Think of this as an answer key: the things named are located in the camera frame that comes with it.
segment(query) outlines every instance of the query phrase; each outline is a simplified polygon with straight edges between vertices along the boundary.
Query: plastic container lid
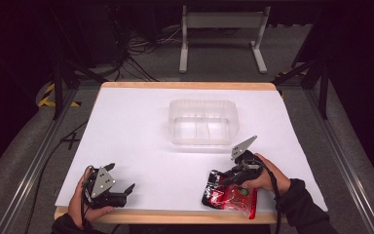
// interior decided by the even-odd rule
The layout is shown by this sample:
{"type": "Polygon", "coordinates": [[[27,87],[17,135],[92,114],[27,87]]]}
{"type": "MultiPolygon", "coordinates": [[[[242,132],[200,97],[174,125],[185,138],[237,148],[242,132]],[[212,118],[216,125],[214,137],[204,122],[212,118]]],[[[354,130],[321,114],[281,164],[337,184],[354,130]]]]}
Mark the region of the plastic container lid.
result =
{"type": "Polygon", "coordinates": [[[168,126],[175,144],[231,144],[238,110],[229,100],[177,99],[169,104],[168,126]]]}

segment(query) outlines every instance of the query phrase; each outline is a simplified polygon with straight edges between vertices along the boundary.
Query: metal stand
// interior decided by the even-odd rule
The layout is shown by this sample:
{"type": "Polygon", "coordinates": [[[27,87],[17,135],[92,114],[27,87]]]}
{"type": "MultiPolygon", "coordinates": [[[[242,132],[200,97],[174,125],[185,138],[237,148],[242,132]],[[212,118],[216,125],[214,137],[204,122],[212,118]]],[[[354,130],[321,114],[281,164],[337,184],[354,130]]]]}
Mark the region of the metal stand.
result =
{"type": "Polygon", "coordinates": [[[305,90],[311,90],[319,78],[320,80],[320,92],[318,100],[318,109],[320,111],[321,117],[327,119],[326,115],[326,100],[327,100],[327,88],[328,88],[328,77],[327,77],[327,60],[312,60],[306,62],[293,70],[285,73],[284,75],[277,77],[272,83],[274,85],[279,85],[282,82],[292,78],[293,76],[299,74],[302,71],[309,69],[306,76],[303,78],[301,86],[305,90]]]}
{"type": "Polygon", "coordinates": [[[82,72],[99,83],[106,82],[107,80],[88,70],[84,65],[65,58],[58,33],[61,25],[58,24],[57,27],[59,28],[56,28],[51,22],[51,19],[56,22],[58,20],[50,6],[32,4],[31,11],[37,22],[37,31],[40,32],[41,41],[47,46],[48,55],[53,61],[56,93],[56,113],[54,120],[56,120],[64,107],[63,85],[66,85],[66,88],[69,90],[77,90],[80,85],[78,76],[74,72],[75,70],[82,72]]]}
{"type": "Polygon", "coordinates": [[[187,7],[183,6],[182,32],[183,42],[181,46],[180,73],[187,72],[188,40],[187,28],[257,28],[257,38],[250,42],[251,50],[256,58],[260,73],[267,73],[267,68],[260,53],[260,43],[266,28],[270,7],[264,12],[252,13],[187,13],[187,7]]]}

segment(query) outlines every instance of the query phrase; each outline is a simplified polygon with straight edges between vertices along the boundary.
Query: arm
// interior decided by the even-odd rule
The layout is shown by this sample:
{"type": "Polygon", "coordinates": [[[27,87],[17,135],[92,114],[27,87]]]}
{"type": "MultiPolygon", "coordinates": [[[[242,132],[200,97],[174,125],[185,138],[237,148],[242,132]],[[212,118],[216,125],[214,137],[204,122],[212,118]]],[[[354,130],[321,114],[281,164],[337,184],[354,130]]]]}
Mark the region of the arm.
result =
{"type": "MultiPolygon", "coordinates": [[[[102,233],[96,230],[93,230],[91,226],[84,227],[81,217],[81,204],[82,204],[82,191],[83,191],[83,181],[84,177],[87,177],[89,170],[86,170],[85,175],[81,177],[80,181],[75,188],[75,193],[72,196],[69,206],[68,213],[60,216],[54,222],[52,229],[53,233],[102,233]]],[[[97,218],[107,215],[114,210],[113,207],[103,207],[100,209],[92,209],[84,204],[85,219],[88,223],[96,220],[97,218]]]]}
{"type": "MultiPolygon", "coordinates": [[[[329,216],[313,201],[311,194],[305,188],[305,182],[300,179],[289,179],[272,162],[260,154],[256,154],[273,172],[277,181],[280,198],[277,209],[286,214],[289,225],[295,226],[299,234],[326,233],[337,231],[330,225],[329,216]]],[[[259,178],[245,181],[244,188],[263,188],[273,191],[273,186],[266,170],[259,178]]]]}

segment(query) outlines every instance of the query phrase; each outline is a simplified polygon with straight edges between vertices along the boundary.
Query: aluminum rail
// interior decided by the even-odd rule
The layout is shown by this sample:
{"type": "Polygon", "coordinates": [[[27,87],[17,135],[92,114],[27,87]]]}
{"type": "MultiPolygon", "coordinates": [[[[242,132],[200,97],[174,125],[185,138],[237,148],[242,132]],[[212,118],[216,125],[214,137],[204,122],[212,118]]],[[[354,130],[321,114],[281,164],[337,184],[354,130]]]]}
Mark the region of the aluminum rail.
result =
{"type": "Polygon", "coordinates": [[[315,95],[314,91],[306,90],[305,94],[308,98],[310,105],[312,106],[315,114],[317,115],[321,127],[325,132],[331,146],[333,149],[333,157],[334,160],[341,172],[346,184],[348,185],[348,189],[351,192],[352,197],[354,198],[354,202],[356,203],[357,209],[359,210],[360,215],[369,231],[369,233],[374,234],[374,212],[371,208],[367,195],[363,189],[363,186],[357,177],[355,170],[348,162],[345,157],[345,154],[342,150],[341,145],[338,142],[338,139],[333,132],[333,129],[327,120],[324,120],[321,117],[320,111],[318,110],[318,98],[315,95]]]}
{"type": "Polygon", "coordinates": [[[43,170],[45,161],[50,157],[49,155],[49,146],[53,142],[54,135],[59,128],[62,119],[65,116],[66,111],[68,110],[69,104],[73,101],[73,98],[77,94],[76,90],[69,90],[65,97],[64,108],[59,113],[58,118],[53,121],[53,123],[48,128],[45,137],[38,148],[37,153],[35,154],[34,159],[31,162],[25,176],[19,184],[18,190],[15,193],[11,204],[8,206],[5,214],[3,215],[0,221],[0,234],[10,233],[11,227],[14,225],[15,220],[41,170],[43,170]]]}

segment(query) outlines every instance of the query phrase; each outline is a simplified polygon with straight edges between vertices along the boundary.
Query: table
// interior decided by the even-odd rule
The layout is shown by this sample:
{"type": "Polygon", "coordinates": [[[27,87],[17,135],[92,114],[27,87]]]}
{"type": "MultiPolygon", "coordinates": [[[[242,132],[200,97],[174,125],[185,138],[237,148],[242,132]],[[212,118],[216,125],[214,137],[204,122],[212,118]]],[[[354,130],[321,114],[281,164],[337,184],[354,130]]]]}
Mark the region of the table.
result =
{"type": "Polygon", "coordinates": [[[134,182],[136,186],[124,208],[100,218],[99,222],[275,223],[274,196],[263,190],[258,193],[254,220],[248,220],[242,213],[213,210],[201,204],[209,171],[223,172],[234,166],[230,161],[232,145],[182,147],[172,144],[168,136],[168,105],[179,98],[233,101],[238,107],[241,128],[232,145],[259,135],[249,150],[269,155],[289,177],[304,179],[314,201],[327,211],[274,85],[108,82],[99,91],[89,124],[59,192],[55,217],[66,213],[86,166],[116,163],[110,174],[117,184],[111,191],[121,192],[134,182]]]}

